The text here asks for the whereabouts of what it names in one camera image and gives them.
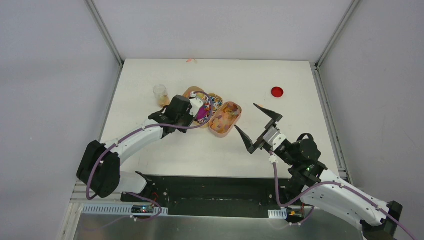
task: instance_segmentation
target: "gray floor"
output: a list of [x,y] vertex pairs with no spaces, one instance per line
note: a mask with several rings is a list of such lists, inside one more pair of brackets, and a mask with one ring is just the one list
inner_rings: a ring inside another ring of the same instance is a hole
[[345,221],[316,210],[301,227],[282,219],[166,216],[137,222],[130,218],[98,231],[119,218],[116,215],[82,214],[75,240],[362,240],[361,233]]

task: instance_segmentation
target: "white perforated bracket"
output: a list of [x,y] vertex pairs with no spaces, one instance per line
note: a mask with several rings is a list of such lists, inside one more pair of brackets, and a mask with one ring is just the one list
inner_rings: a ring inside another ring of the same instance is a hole
[[287,219],[287,209],[268,210],[268,217],[270,219]]
[[[133,215],[133,216],[152,216],[159,213],[159,207],[154,207],[153,212],[140,213],[134,212],[133,207],[140,205],[131,204],[101,204],[101,203],[86,203],[82,209],[83,214],[97,214],[97,215]],[[167,216],[168,208],[162,207],[160,216]]]

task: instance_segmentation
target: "red round object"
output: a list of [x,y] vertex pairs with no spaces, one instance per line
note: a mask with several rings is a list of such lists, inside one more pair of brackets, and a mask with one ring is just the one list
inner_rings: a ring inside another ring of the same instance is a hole
[[281,87],[275,86],[272,88],[271,94],[276,98],[280,98],[284,94],[284,91]]

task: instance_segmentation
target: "cable connector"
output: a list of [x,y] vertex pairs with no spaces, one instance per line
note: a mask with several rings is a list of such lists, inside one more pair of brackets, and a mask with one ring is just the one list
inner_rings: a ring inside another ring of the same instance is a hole
[[272,154],[271,156],[269,156],[269,162],[271,163],[271,164],[276,164],[277,163],[277,156],[275,155],[275,154]]

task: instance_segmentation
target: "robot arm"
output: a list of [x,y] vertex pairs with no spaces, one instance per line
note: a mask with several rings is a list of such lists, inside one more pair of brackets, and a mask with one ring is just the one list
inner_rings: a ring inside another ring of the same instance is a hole
[[[253,144],[248,135],[238,126],[235,127],[250,154],[253,154],[256,149],[264,149],[271,153],[269,160],[274,166],[277,161],[275,155],[291,166],[288,171],[292,178],[285,187],[282,196],[286,202],[305,192],[300,198],[303,203],[319,207],[345,220],[362,231],[368,240],[393,239],[397,225],[380,210],[384,210],[399,221],[402,205],[395,201],[387,203],[376,199],[339,178],[331,170],[328,170],[322,162],[318,161],[321,152],[318,150],[311,134],[304,133],[296,142],[289,142],[276,124],[283,116],[256,104],[254,105],[271,118],[271,121],[265,127],[265,131],[257,141]],[[360,193],[369,202],[347,190],[347,188]],[[288,204],[280,203],[279,205],[281,207],[288,206]]]
[[115,146],[100,161],[91,181],[91,190],[101,198],[113,192],[141,193],[147,185],[144,175],[140,172],[120,171],[120,166],[145,146],[175,132],[177,129],[172,126],[190,126],[204,104],[196,98],[196,94],[191,97],[175,96],[168,106],[151,114],[141,126],[121,137],[105,143],[92,141],[85,150],[76,176],[88,184],[96,161],[107,149]]

